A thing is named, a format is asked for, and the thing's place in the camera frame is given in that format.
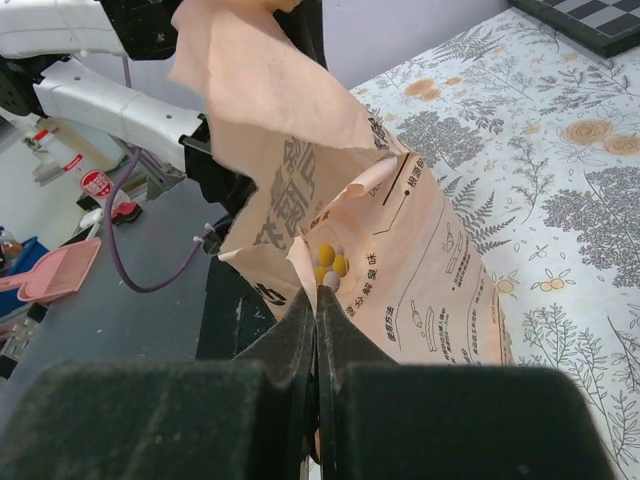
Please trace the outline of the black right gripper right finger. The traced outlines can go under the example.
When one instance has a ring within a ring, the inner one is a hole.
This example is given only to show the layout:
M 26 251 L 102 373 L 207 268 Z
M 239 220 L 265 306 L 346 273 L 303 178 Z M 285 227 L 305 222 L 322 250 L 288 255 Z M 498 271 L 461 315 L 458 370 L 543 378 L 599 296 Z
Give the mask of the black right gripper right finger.
M 610 479 L 585 400 L 542 367 L 401 365 L 318 293 L 326 479 Z

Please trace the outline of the red black sponge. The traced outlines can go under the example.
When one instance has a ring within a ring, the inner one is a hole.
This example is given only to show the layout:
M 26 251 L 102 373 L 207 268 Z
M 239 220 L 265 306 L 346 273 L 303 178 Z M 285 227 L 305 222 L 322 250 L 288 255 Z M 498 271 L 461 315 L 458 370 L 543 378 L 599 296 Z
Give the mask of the red black sponge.
M 122 202 L 111 212 L 111 223 L 120 225 L 134 222 L 142 213 L 142 208 L 135 202 Z

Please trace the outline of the black white chessboard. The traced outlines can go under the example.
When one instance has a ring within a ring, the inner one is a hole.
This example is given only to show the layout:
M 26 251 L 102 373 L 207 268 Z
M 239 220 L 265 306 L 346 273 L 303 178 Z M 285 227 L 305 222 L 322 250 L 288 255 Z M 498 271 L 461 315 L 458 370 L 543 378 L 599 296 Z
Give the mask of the black white chessboard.
M 509 0 L 602 58 L 639 46 L 639 0 Z

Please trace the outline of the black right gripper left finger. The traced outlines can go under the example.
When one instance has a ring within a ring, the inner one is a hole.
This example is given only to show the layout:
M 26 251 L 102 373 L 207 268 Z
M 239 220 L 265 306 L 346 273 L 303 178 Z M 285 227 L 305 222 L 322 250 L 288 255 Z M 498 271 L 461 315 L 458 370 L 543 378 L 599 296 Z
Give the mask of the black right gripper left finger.
M 314 315 L 299 293 L 236 358 L 67 362 L 1 437 L 5 479 L 305 479 Z

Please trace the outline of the red white bottle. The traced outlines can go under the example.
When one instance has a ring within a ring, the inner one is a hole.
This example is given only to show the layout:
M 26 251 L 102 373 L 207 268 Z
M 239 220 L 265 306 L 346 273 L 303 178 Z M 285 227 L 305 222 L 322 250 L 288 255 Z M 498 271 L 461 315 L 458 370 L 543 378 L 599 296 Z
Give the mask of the red white bottle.
M 53 132 L 41 130 L 33 140 L 53 157 L 86 195 L 102 202 L 112 193 L 114 187 L 108 176 L 89 157 L 66 145 Z

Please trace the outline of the orange cat litter bag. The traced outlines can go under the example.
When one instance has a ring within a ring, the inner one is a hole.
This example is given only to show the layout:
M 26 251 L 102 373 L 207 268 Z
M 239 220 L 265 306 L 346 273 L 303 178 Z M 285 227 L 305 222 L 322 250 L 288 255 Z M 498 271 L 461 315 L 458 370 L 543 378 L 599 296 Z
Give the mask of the orange cat litter bag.
M 264 1 L 185 1 L 173 80 L 205 100 L 213 158 L 256 186 L 220 251 L 282 317 L 331 289 L 400 363 L 509 365 L 499 295 L 427 162 Z

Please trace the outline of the blue plastic bin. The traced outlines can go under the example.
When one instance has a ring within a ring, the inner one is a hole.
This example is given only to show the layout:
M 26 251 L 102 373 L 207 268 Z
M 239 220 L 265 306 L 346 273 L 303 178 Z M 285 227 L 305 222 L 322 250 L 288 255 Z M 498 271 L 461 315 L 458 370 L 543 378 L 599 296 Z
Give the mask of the blue plastic bin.
M 18 259 L 1 273 L 2 277 L 29 271 L 41 257 L 49 252 L 37 236 L 25 240 L 22 247 L 23 250 Z

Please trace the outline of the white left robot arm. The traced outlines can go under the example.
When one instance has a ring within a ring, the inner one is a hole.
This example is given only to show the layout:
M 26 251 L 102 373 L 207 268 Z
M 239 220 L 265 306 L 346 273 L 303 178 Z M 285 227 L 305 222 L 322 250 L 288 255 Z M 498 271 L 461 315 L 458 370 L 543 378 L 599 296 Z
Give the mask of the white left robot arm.
M 140 147 L 185 171 L 210 155 L 204 114 L 176 107 L 88 69 L 81 57 L 170 58 L 176 1 L 4 1 L 1 116 L 30 133 L 70 120 Z

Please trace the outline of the pink litter scoop shovel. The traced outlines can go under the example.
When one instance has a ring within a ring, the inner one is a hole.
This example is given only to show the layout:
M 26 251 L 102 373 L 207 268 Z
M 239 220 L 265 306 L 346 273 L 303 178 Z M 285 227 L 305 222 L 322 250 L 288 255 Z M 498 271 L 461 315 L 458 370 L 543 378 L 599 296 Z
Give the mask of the pink litter scoop shovel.
M 1 291 L 17 289 L 22 302 L 55 300 L 80 289 L 102 242 L 94 237 L 59 247 L 41 257 L 25 273 L 1 279 Z

